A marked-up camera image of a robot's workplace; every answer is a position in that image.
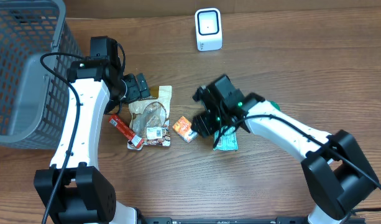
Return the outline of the orange small carton box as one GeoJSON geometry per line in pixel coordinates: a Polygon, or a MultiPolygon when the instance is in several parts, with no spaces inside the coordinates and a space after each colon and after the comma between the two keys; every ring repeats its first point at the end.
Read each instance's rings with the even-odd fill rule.
{"type": "Polygon", "coordinates": [[[191,122],[182,116],[174,125],[173,130],[187,143],[192,142],[198,133],[191,128],[191,122]]]}

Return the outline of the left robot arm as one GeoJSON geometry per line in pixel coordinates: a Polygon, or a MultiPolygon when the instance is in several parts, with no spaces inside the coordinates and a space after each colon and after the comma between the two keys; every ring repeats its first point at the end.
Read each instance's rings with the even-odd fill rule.
{"type": "Polygon", "coordinates": [[[62,136],[48,169],[37,170],[34,187],[45,205],[42,219],[54,223],[145,223],[141,211],[117,201],[112,184],[99,171],[98,144],[103,116],[131,143],[143,140],[111,111],[150,96],[143,74],[124,74],[126,56],[116,40],[90,41],[90,55],[74,56],[65,77],[52,72],[69,88],[62,136]]]}

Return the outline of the green lid spice jar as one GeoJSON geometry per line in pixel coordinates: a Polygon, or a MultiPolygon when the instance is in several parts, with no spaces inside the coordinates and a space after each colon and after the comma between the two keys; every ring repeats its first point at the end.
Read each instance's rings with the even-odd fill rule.
{"type": "Polygon", "coordinates": [[[279,105],[278,105],[276,102],[274,102],[274,101],[270,101],[270,104],[271,104],[276,110],[279,110],[279,111],[280,111],[280,107],[279,107],[279,105]]]}

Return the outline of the red stick sachet pack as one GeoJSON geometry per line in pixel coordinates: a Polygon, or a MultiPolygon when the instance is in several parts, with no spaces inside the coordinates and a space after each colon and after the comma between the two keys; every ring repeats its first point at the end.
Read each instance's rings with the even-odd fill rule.
{"type": "Polygon", "coordinates": [[[133,130],[128,127],[118,115],[111,115],[109,122],[129,140],[130,145],[133,145],[135,149],[139,150],[142,147],[144,140],[133,132],[133,130]]]}

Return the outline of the teal orange tissue pack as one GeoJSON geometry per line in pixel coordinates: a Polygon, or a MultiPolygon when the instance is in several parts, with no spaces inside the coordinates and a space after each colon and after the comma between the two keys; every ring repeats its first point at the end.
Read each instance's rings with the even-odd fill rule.
{"type": "Polygon", "coordinates": [[[219,139],[214,151],[236,151],[238,150],[236,128],[231,127],[219,139]]]}

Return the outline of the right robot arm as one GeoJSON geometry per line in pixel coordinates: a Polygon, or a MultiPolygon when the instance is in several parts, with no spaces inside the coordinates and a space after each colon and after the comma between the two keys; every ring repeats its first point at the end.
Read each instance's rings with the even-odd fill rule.
{"type": "Polygon", "coordinates": [[[242,128],[268,139],[301,165],[316,206],[305,223],[352,223],[356,206],[378,186],[379,180],[355,137],[311,128],[282,113],[256,93],[243,95],[227,75],[200,86],[193,95],[205,111],[194,116],[193,131],[218,142],[242,128]]]}

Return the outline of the beige Pantree snack pouch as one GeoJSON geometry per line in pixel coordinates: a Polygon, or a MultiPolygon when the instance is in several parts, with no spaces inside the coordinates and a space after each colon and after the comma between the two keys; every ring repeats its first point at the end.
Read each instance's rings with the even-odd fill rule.
{"type": "Polygon", "coordinates": [[[172,90],[171,85],[153,86],[148,98],[129,104],[131,114],[129,127],[144,141],[138,148],[128,141],[128,149],[139,151],[144,146],[171,145],[169,115],[172,90]]]}

